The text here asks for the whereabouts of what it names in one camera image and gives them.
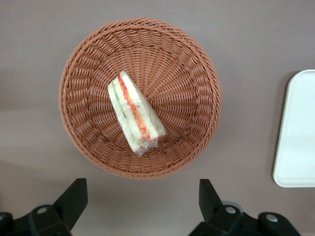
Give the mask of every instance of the sandwich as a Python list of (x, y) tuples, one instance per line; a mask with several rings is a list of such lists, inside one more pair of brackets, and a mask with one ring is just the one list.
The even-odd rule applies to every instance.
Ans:
[(130, 76), (122, 71), (107, 87), (118, 122), (139, 156), (158, 146), (166, 130)]

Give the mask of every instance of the tomato slice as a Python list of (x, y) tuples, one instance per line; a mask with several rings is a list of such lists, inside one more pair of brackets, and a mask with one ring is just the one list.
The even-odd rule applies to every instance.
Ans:
[(149, 141), (150, 140), (150, 132), (149, 130), (147, 129), (145, 123), (143, 122), (139, 112), (138, 112), (138, 109), (139, 106), (136, 106), (133, 102), (132, 102), (132, 99), (130, 98), (129, 96), (129, 93), (128, 93), (128, 90), (127, 90), (127, 87), (126, 85), (124, 84), (124, 81), (122, 79), (121, 76), (118, 77), (118, 80), (119, 80), (119, 83), (122, 87), (122, 90), (124, 92), (124, 97), (125, 99), (127, 100), (127, 104), (130, 106), (130, 109), (134, 115), (134, 118), (140, 128), (140, 131), (142, 133), (142, 141)]

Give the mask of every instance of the white tray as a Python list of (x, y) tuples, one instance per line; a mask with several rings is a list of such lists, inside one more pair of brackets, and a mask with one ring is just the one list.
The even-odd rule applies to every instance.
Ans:
[(288, 84), (273, 177), (282, 187), (315, 187), (315, 70)]

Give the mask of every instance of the brown wicker basket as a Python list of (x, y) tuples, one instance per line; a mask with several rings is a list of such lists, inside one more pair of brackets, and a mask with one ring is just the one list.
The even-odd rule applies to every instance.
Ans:
[[(118, 124), (107, 85), (126, 71), (168, 136), (141, 157)], [(99, 167), (129, 178), (157, 178), (194, 160), (211, 140), (221, 111), (218, 77), (202, 47), (182, 30), (153, 19), (106, 24), (78, 45), (60, 86), (64, 125)]]

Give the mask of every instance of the gray table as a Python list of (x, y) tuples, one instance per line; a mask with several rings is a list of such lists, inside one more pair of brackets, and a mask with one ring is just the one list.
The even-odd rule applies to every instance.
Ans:
[[(286, 216), (315, 235), (315, 190), (275, 184), (272, 168), (289, 78), (314, 68), (315, 1), (0, 1), (0, 211), (15, 217), (86, 177), (76, 236), (185, 236), (202, 220), (198, 182), (257, 217)], [(151, 17), (195, 38), (218, 71), (219, 128), (187, 168), (155, 180), (105, 172), (72, 144), (60, 117), (63, 67), (108, 22)]]

